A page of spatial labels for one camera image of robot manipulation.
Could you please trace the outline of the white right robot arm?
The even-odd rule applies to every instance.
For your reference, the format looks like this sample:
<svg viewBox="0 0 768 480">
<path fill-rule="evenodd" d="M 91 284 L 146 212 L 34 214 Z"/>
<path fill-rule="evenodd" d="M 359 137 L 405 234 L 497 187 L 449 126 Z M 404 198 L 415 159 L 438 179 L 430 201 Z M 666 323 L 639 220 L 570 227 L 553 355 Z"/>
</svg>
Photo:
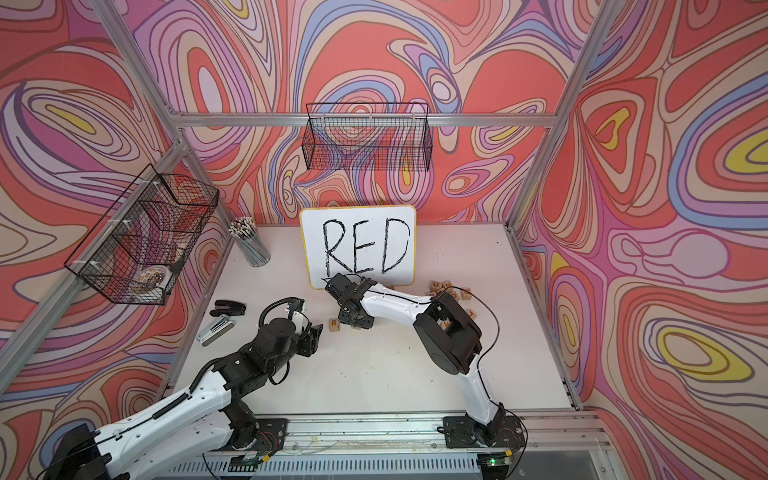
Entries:
<svg viewBox="0 0 768 480">
<path fill-rule="evenodd" d="M 455 377 L 465 401 L 465 414 L 446 416 L 437 427 L 447 448 L 516 452 L 527 445 L 522 420 L 492 398 L 482 379 L 480 327 L 450 293 L 415 296 L 367 277 L 353 281 L 341 273 L 325 280 L 325 291 L 337 302 L 341 323 L 370 329 L 376 319 L 383 318 L 411 327 L 430 360 Z"/>
</svg>

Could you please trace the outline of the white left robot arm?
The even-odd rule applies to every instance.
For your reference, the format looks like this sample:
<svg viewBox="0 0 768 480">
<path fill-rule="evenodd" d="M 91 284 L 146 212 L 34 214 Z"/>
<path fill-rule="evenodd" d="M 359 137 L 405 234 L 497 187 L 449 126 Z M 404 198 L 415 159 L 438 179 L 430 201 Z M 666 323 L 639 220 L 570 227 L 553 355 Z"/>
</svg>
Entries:
<svg viewBox="0 0 768 480">
<path fill-rule="evenodd" d="M 244 399 L 278 385 L 276 374 L 288 372 L 295 355 L 312 356 L 323 330 L 306 317 L 302 300 L 280 303 L 286 316 L 261 316 L 251 341 L 208 361 L 180 392 L 112 424 L 64 434 L 40 478 L 152 479 L 188 458 L 222 447 L 246 450 L 260 439 L 275 452 L 278 441 L 262 432 Z"/>
</svg>

